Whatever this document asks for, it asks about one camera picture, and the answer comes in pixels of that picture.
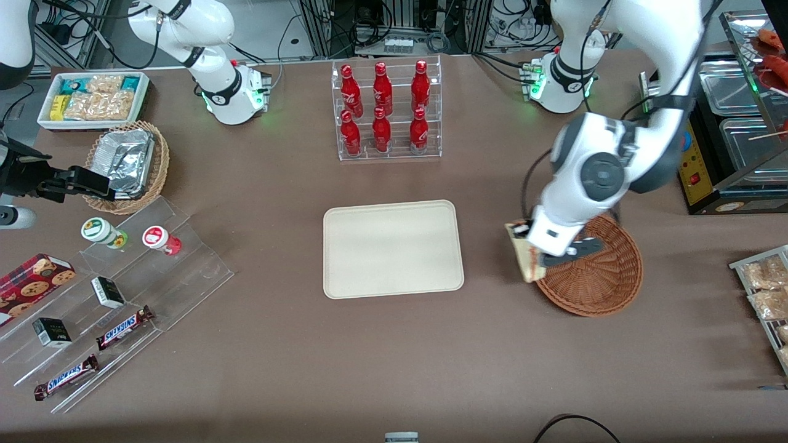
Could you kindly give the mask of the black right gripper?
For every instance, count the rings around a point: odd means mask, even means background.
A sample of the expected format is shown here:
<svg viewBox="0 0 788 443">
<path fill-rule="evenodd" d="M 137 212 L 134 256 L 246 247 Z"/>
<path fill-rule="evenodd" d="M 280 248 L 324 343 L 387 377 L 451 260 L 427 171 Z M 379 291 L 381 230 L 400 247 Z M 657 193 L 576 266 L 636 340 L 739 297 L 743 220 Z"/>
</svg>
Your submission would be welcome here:
<svg viewBox="0 0 788 443">
<path fill-rule="evenodd" d="M 112 199 L 109 177 L 81 166 L 68 169 L 68 187 L 59 178 L 63 171 L 50 166 L 52 156 L 17 142 L 2 142 L 1 191 L 12 197 L 30 196 L 50 201 L 65 201 L 65 194 L 86 194 L 97 199 Z"/>
</svg>

